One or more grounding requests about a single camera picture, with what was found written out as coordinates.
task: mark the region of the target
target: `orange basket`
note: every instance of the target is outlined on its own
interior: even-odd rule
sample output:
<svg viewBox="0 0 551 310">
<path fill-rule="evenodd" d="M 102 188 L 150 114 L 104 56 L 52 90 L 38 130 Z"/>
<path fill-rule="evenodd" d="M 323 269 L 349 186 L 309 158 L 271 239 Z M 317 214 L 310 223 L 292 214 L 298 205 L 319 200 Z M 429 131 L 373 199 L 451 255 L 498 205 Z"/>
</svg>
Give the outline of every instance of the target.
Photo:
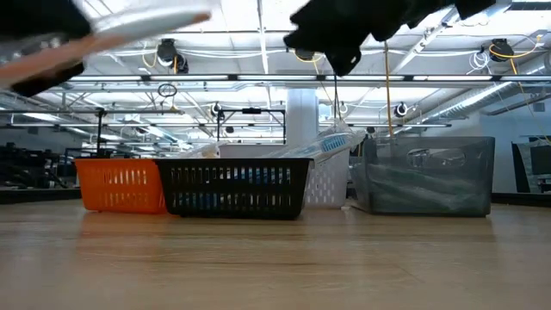
<svg viewBox="0 0 551 310">
<path fill-rule="evenodd" d="M 77 159 L 84 207 L 90 211 L 166 213 L 158 168 L 151 159 Z"/>
</svg>

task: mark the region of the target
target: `white basket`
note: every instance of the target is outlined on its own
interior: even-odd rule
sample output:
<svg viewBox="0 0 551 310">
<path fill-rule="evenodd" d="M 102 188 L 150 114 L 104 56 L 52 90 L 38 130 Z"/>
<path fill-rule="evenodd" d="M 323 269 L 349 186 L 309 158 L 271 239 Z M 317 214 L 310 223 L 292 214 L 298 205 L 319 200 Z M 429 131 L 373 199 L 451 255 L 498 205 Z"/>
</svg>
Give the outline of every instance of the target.
<svg viewBox="0 0 551 310">
<path fill-rule="evenodd" d="M 316 164 L 306 187 L 306 208 L 340 208 L 344 205 L 349 156 L 350 150 L 346 149 Z"/>
</svg>

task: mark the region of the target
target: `wooden table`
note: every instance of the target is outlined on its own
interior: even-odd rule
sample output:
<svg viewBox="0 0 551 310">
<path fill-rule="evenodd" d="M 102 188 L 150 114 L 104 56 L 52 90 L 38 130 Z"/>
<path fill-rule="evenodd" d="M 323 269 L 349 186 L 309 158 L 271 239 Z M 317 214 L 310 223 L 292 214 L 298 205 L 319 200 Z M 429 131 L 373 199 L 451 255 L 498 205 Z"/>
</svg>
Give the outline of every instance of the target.
<svg viewBox="0 0 551 310">
<path fill-rule="evenodd" d="M 0 309 L 549 309 L 551 209 L 297 221 L 0 207 Z"/>
</svg>

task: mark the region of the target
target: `plastic storage bin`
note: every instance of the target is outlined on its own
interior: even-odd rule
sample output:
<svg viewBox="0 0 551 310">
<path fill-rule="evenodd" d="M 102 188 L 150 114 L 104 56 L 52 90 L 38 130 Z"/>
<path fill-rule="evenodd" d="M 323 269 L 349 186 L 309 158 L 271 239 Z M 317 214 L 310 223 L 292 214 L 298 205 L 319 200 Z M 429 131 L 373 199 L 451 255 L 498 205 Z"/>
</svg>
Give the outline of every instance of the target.
<svg viewBox="0 0 551 310">
<path fill-rule="evenodd" d="M 316 164 L 306 189 L 306 208 L 340 208 L 346 202 L 350 150 Z"/>
<path fill-rule="evenodd" d="M 495 139 L 421 137 L 366 140 L 351 175 L 372 214 L 486 216 Z"/>
<path fill-rule="evenodd" d="M 305 202 L 309 158 L 158 159 L 166 208 L 194 217 L 291 220 Z"/>
<path fill-rule="evenodd" d="M 84 207 L 90 211 L 166 213 L 152 159 L 77 159 Z"/>
</svg>

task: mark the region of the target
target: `black basket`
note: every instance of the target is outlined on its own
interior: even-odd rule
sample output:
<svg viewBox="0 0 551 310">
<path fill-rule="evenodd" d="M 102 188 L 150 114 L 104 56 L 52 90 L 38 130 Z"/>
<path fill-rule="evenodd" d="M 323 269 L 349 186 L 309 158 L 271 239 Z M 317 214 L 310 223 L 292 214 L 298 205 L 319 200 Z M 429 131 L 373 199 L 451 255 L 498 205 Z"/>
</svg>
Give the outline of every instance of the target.
<svg viewBox="0 0 551 310">
<path fill-rule="evenodd" d="M 166 209 L 193 217 L 292 220 L 310 158 L 158 159 Z"/>
</svg>

